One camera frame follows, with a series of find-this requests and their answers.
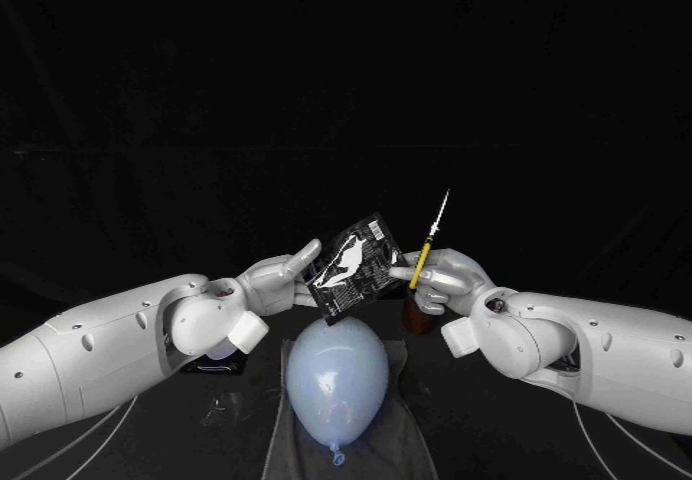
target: packet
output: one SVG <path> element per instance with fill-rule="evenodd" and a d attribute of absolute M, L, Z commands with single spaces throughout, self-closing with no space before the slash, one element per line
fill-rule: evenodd
<path fill-rule="evenodd" d="M 320 256 L 303 270 L 329 326 L 404 285 L 404 280 L 389 276 L 394 266 L 408 267 L 408 263 L 375 212 L 323 244 Z"/>

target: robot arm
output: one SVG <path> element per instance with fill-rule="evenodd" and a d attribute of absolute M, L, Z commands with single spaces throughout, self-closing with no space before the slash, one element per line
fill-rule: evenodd
<path fill-rule="evenodd" d="M 320 249 L 313 240 L 237 279 L 182 275 L 90 302 L 0 348 L 0 450 L 116 408 L 202 355 L 250 353 L 258 315 L 316 306 L 300 271 Z"/>
<path fill-rule="evenodd" d="M 415 254 L 410 255 L 415 264 Z M 692 435 L 692 324 L 686 320 L 642 308 L 519 293 L 492 282 L 479 286 L 469 272 L 487 275 L 454 250 L 438 251 L 427 269 L 428 278 L 420 280 L 427 283 L 427 298 L 417 293 L 421 309 L 438 312 L 437 298 L 463 315 L 443 327 L 454 357 L 480 350 L 509 378 L 639 425 Z M 405 278 L 408 270 L 391 274 Z M 575 368 L 555 365 L 577 353 Z"/>

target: white balloon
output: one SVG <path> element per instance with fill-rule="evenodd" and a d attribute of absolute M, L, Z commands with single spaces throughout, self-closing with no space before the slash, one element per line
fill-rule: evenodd
<path fill-rule="evenodd" d="M 340 465 L 339 448 L 368 428 L 389 380 L 385 346 L 361 320 L 346 317 L 332 327 L 325 319 L 310 324 L 293 345 L 286 380 L 300 422 Z"/>

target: black background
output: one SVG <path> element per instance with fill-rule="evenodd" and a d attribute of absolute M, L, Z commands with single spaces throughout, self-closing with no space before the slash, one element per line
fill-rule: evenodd
<path fill-rule="evenodd" d="M 3 342 L 139 285 L 238 275 L 374 211 L 417 250 L 447 188 L 436 247 L 499 285 L 692 315 L 682 9 L 3 14 Z"/>

